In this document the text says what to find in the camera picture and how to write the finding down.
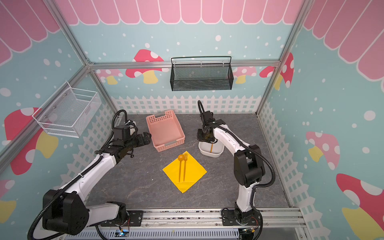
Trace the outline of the yellow plastic fork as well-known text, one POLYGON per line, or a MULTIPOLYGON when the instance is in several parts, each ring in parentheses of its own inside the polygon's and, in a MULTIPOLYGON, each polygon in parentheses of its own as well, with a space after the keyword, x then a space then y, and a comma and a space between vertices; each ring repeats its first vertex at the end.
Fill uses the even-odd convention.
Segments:
POLYGON ((183 171, 183 182, 186 181, 186 172, 187 172, 187 161, 188 161, 188 154, 184 154, 184 171, 183 171))

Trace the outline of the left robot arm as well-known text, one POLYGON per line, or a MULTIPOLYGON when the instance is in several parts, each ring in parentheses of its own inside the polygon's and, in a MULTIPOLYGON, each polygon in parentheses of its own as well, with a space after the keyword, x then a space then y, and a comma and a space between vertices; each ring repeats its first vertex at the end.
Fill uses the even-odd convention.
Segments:
POLYGON ((86 207, 84 201, 103 176, 125 156, 134 156, 134 148, 150 144, 151 134, 138 133, 136 123, 129 120, 127 111, 119 110, 112 119, 112 131, 106 143, 95 152, 95 159, 69 183, 58 190, 49 190, 43 197, 43 208, 34 219, 27 233, 29 240, 39 223, 54 235, 49 240, 64 234, 77 235, 87 227, 98 227, 111 222, 121 227, 129 221, 126 204, 107 202, 86 207))

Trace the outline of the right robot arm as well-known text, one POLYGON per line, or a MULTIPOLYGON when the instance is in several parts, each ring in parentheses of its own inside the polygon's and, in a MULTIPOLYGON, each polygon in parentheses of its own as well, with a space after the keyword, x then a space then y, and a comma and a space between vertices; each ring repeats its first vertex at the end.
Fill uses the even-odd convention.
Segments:
POLYGON ((262 228, 261 213, 254 206, 257 188, 274 184, 276 173, 271 163, 261 154, 257 145, 249 145, 235 135, 223 121, 205 121, 198 129, 199 142, 220 143, 234 157, 234 175, 239 183, 239 194, 235 203, 234 217, 240 225, 255 224, 262 228))

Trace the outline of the yellow paper napkin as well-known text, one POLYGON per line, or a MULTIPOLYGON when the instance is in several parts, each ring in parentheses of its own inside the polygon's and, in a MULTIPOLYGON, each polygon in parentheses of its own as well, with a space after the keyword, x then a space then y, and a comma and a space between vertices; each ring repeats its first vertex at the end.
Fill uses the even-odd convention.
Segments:
POLYGON ((178 158, 176 158, 174 161, 168 164, 165 168, 163 168, 163 172, 167 175, 170 181, 176 186, 176 188, 181 193, 185 193, 187 190, 189 190, 207 173, 206 169, 188 151, 185 151, 183 154, 185 153, 188 154, 185 182, 183 182, 183 171, 184 171, 184 162, 183 162, 181 182, 179 183, 178 158))

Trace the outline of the white plastic tray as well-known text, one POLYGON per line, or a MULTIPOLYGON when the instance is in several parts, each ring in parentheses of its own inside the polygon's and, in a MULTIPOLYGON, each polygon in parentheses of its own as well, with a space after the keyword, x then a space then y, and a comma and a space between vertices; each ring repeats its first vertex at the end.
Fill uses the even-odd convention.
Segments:
POLYGON ((200 153, 211 158, 218 158, 224 152, 225 146, 216 138, 212 138, 207 142, 199 142, 200 153))

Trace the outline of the pink perforated basket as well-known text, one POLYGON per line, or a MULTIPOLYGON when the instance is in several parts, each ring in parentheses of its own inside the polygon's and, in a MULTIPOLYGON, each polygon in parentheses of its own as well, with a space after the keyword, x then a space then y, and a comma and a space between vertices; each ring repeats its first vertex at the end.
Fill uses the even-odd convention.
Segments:
POLYGON ((185 134, 173 110, 147 116, 146 121, 157 152, 163 152, 185 143, 185 134))

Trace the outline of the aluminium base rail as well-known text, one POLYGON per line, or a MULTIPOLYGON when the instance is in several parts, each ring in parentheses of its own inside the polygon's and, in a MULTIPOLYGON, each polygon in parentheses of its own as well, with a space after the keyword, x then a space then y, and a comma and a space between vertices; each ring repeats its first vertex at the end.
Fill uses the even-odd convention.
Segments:
POLYGON ((237 219, 233 208, 129 210, 122 226, 105 222, 65 240, 309 240, 298 208, 259 208, 237 219))

